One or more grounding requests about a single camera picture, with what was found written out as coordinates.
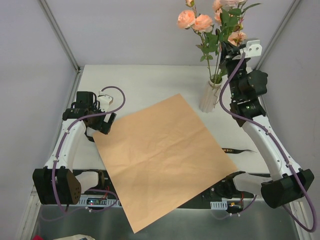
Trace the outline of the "green and peach wrapping paper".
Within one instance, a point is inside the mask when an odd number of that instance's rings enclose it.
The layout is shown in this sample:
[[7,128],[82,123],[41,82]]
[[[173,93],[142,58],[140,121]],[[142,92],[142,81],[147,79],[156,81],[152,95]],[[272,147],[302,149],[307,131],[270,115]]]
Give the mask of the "green and peach wrapping paper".
[[93,139],[134,233],[237,171],[180,94]]

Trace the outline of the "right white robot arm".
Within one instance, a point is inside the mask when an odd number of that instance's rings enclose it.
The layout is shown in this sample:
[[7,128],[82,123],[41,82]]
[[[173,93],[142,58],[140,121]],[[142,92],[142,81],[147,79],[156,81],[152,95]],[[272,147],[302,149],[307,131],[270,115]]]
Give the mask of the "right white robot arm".
[[247,172],[233,173],[225,184],[225,192],[237,197],[242,192],[259,195],[273,209],[306,195],[315,177],[310,169],[302,169],[273,131],[259,97],[267,93],[268,74],[260,70],[247,72],[247,61],[261,55],[258,39],[240,46],[224,41],[220,63],[226,68],[231,103],[227,113],[248,134],[269,170],[270,177]]

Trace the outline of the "black gold-lettered ribbon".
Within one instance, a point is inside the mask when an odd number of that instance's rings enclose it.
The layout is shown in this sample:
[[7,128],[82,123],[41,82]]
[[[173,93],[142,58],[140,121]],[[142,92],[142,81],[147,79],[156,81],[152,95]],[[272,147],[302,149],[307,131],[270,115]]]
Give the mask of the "black gold-lettered ribbon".
[[234,148],[222,148],[222,150],[226,154],[241,154],[243,152],[251,152],[251,153],[255,152],[255,151],[250,150],[250,149],[234,149]]

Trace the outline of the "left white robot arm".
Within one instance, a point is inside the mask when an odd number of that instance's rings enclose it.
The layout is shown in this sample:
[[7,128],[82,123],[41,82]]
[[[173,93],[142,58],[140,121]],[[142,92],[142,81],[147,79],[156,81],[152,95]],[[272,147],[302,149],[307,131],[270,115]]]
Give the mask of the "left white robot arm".
[[100,92],[78,91],[75,102],[62,114],[62,126],[54,150],[43,168],[33,171],[32,179],[43,205],[76,205],[82,194],[90,190],[99,195],[106,183],[102,170],[85,170],[75,175],[73,165],[79,143],[94,142],[93,133],[107,135],[116,118],[112,113],[105,121],[104,113],[113,97]]

